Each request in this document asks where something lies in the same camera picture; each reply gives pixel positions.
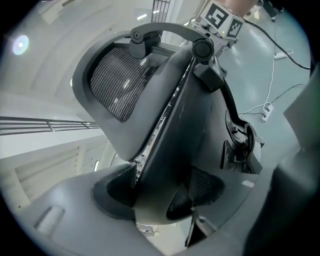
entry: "power strip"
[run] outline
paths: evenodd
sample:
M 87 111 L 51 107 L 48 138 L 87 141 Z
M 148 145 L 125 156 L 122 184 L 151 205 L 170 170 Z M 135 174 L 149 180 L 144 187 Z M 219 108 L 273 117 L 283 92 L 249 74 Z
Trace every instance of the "power strip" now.
M 264 115 L 263 115 L 263 117 L 262 117 L 262 121 L 263 121 L 263 122 L 268 121 L 268 119 L 269 119 L 272 111 L 274 110 L 274 107 L 273 107 L 273 106 L 268 106 L 268 107 L 266 107 L 266 109 L 267 109 L 267 110 L 264 110 Z

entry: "gray floor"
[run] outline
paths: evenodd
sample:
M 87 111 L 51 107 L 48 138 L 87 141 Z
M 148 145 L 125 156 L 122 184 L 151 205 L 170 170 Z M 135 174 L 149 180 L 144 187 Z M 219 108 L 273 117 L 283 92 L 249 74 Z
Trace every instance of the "gray floor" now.
M 297 21 L 287 12 L 280 13 L 276 22 L 271 22 L 264 9 L 259 11 L 259 19 L 252 17 L 251 22 L 265 29 L 285 50 L 292 49 L 294 60 L 310 66 L 308 39 Z M 227 69 L 226 81 L 233 94 L 238 113 L 265 103 L 271 82 L 274 51 L 280 52 L 269 39 L 256 28 L 245 24 L 238 37 L 240 40 L 231 50 L 220 57 L 220 64 Z M 293 64 L 288 58 L 274 62 L 273 83 L 268 101 L 274 100 L 286 89 L 296 84 L 307 84 L 309 70 Z M 250 122 L 258 136 L 265 140 L 261 152 L 263 167 L 275 167 L 287 154 L 299 149 L 298 141 L 283 112 L 303 90 L 297 86 L 273 104 L 273 112 L 267 122 L 261 115 L 245 114 L 241 118 Z M 251 111 L 263 112 L 263 107 Z

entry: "metal railing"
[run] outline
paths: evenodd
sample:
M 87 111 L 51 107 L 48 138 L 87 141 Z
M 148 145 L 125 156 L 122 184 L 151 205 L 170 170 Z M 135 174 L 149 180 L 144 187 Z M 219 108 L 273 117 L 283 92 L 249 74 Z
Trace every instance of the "metal railing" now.
M 170 0 L 154 0 L 151 22 L 166 22 Z
M 99 129 L 96 122 L 0 116 L 0 136 Z

